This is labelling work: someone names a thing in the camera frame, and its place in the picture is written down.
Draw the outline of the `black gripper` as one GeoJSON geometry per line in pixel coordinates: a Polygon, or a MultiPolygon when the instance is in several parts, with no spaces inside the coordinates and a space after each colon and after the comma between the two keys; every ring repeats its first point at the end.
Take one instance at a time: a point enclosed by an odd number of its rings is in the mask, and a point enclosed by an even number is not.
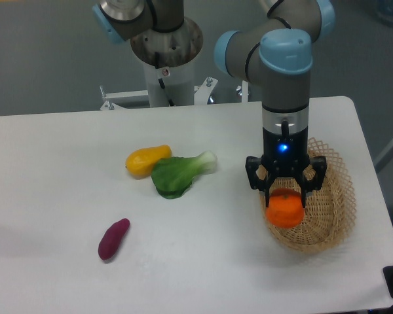
{"type": "Polygon", "coordinates": [[[325,156],[309,158],[307,153],[307,136],[309,127],[284,137],[263,128],[262,157],[248,156],[245,168],[251,189],[263,192],[265,207],[269,206],[270,188],[277,178],[294,178],[301,188],[301,203],[306,207],[307,194],[322,188],[327,171],[325,156]],[[312,166],[314,176],[307,179],[304,170],[312,166]],[[266,170],[261,179],[257,170],[260,166],[266,170]]]}

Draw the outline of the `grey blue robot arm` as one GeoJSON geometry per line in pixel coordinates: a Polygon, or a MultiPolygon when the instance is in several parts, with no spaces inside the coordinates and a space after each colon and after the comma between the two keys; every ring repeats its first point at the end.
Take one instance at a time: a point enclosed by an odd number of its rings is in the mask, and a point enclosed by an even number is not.
{"type": "MultiPolygon", "coordinates": [[[[329,1],[267,1],[267,19],[217,40],[222,72],[262,90],[263,155],[246,159],[250,186],[270,196],[273,182],[294,179],[302,197],[322,187],[327,162],[307,152],[312,44],[335,25],[329,1]]],[[[129,42],[145,69],[152,107],[192,105],[191,64],[200,54],[200,28],[183,1],[98,1],[92,11],[115,43],[129,42]]]]}

